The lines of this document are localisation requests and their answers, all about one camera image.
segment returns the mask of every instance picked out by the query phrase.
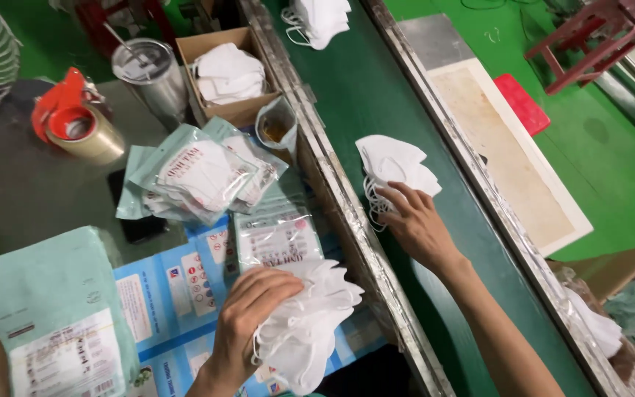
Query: red plastic stool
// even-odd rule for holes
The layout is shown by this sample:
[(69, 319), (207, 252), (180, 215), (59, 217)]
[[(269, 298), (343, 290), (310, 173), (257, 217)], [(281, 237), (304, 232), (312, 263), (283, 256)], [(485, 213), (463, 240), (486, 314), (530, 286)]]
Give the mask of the red plastic stool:
[[(595, 48), (587, 41), (594, 33), (605, 39)], [(560, 42), (557, 50), (579, 49), (585, 57), (567, 71), (558, 63), (550, 46)], [(541, 53), (555, 75), (555, 81), (545, 88), (548, 95), (579, 81), (585, 86), (635, 48), (635, 0), (596, 0), (563, 23), (556, 31), (525, 53), (531, 59)]]
[(516, 79), (510, 74), (503, 74), (494, 79), (494, 84), (499, 88), (501, 95), (521, 120), (528, 135), (535, 134), (546, 129), (550, 125), (550, 118), (534, 99), (529, 95)]

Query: gray table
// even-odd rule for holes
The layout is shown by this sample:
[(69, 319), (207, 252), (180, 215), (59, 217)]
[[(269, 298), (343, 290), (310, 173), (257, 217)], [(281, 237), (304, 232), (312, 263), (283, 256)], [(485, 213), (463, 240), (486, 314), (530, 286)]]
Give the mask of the gray table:
[[(32, 98), (50, 85), (19, 81), (0, 104), (0, 254), (86, 225), (111, 233), (125, 264), (185, 244), (180, 222), (142, 244), (129, 244), (114, 217), (107, 176), (126, 167), (126, 155), (96, 166), (70, 157), (36, 137)], [(157, 146), (167, 132), (120, 81), (98, 86), (129, 145)]]

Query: conveyor belt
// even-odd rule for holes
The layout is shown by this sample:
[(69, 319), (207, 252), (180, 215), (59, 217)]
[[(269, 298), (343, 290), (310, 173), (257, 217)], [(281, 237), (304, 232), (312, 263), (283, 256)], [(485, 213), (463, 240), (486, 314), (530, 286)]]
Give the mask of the conveyor belt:
[[(356, 193), (363, 172), (354, 141), (371, 134), (392, 136), (428, 154), (423, 162), (443, 191), (435, 204), (458, 248), (472, 260), (489, 291), (542, 357), (567, 396), (595, 394), (546, 309), (498, 238), (463, 179), (456, 162), (418, 96), (361, 5), (352, 0), (348, 32), (327, 49), (292, 43), (282, 33), (283, 1), (266, 0), (275, 30), (291, 63), (317, 102), (331, 145)], [(388, 259), (458, 396), (496, 394), (471, 331), (442, 284), (413, 263), (388, 233), (380, 235)]]

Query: green floor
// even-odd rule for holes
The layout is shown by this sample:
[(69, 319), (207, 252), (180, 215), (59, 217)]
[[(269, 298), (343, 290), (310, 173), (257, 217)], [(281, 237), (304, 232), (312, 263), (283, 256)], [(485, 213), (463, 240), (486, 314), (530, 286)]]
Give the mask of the green floor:
[[(22, 78), (58, 80), (69, 66), (96, 82), (112, 78), (105, 60), (87, 45), (67, 15), (43, 1), (24, 3), (0, 0), (0, 13), (24, 44)], [(178, 32), (187, 34), (189, 24), (174, 4), (166, 7), (169, 17)], [(497, 3), (466, 4), (481, 8)], [(477, 11), (452, 0), (390, 0), (387, 5), (397, 20), (446, 13), (489, 75), (512, 74), (552, 120), (535, 142), (595, 228), (553, 257), (569, 260), (635, 247), (635, 128), (594, 85), (545, 95), (534, 69), (522, 57), (534, 40), (552, 30), (542, 3), (509, 1), (497, 9)]]

